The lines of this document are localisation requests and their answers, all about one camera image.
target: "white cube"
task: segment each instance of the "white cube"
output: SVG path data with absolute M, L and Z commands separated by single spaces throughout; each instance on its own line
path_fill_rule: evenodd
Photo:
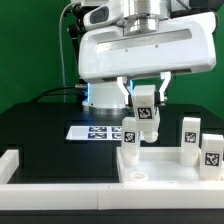
M 221 180 L 224 140 L 222 135 L 203 134 L 201 147 L 200 178 Z
M 183 153 L 198 153 L 200 138 L 200 118 L 185 117 L 182 126 L 181 149 Z

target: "white robot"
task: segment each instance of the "white robot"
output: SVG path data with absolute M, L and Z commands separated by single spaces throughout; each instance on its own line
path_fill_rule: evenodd
M 78 32 L 87 31 L 78 58 L 79 74 L 88 83 L 84 111 L 120 114 L 132 101 L 137 130 L 147 142 L 156 141 L 158 106 L 167 100 L 172 75 L 210 71 L 216 64 L 217 16 L 210 9 L 191 9 L 195 2 L 82 0 L 75 5 Z M 155 86 L 132 90 L 132 80 L 159 76 L 164 80 L 159 91 Z

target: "white block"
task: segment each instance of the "white block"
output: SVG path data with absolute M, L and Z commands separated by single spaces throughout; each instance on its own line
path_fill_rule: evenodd
M 222 170 L 200 167 L 200 180 L 220 181 L 222 180 Z
M 160 116 L 155 107 L 155 91 L 154 85 L 142 85 L 136 86 L 132 94 L 137 130 L 143 132 L 147 142 L 155 142 L 158 138 Z
M 224 140 L 222 135 L 202 136 L 200 179 L 221 180 Z
M 7 184 L 18 166 L 18 150 L 7 150 L 0 158 L 0 184 Z
M 199 149 L 196 154 L 181 152 L 180 163 L 183 166 L 197 166 L 199 163 Z
M 140 134 L 136 130 L 136 119 L 134 117 L 126 117 L 122 121 L 121 152 L 135 155 L 139 146 Z
M 121 155 L 125 166 L 137 166 L 139 164 L 139 152 L 136 154 L 121 152 Z
M 181 148 L 183 153 L 198 153 L 200 118 L 185 117 L 182 126 Z
M 222 135 L 202 135 L 201 149 L 204 151 L 223 152 L 224 140 Z

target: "metal part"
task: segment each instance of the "metal part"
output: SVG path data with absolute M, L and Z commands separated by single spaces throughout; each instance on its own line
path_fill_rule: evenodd
M 125 96 L 125 105 L 129 105 L 129 91 L 126 87 L 127 84 L 127 77 L 117 77 L 117 84 L 121 90 L 121 92 L 124 94 Z
M 88 113 L 93 113 L 93 114 L 99 114 L 99 115 L 118 116 L 122 114 L 127 114 L 130 111 L 130 109 L 129 108 L 107 109 L 107 108 L 97 108 L 97 107 L 83 105 L 83 111 Z
M 153 31 L 157 31 L 159 27 L 159 20 L 157 19 L 137 19 L 128 20 L 128 23 L 124 29 L 124 36 L 131 36 L 136 34 L 144 34 Z
M 170 0 L 129 0 L 124 1 L 124 35 L 136 35 L 158 30 L 159 20 L 168 19 L 171 11 Z
M 75 89 L 76 90 L 87 90 L 88 85 L 87 84 L 75 84 Z
M 167 97 L 165 96 L 165 91 L 171 80 L 171 72 L 161 72 L 161 79 L 164 80 L 162 86 L 160 87 L 160 102 L 161 106 L 166 105 Z

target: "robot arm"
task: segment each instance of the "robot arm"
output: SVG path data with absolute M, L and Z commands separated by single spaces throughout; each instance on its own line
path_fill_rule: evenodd
M 171 75 L 210 71 L 216 64 L 212 34 L 217 16 L 209 11 L 221 7 L 223 0 L 207 3 L 200 8 L 196 0 L 81 2 L 83 10 L 95 6 L 82 20 L 87 32 L 81 41 L 78 67 L 86 82 L 105 86 L 118 82 L 127 104 L 124 80 L 164 79 L 159 96 L 154 87 L 136 88 L 132 94 L 137 129 L 145 132 L 148 142 L 157 139 L 156 106 L 166 101 L 164 92 Z

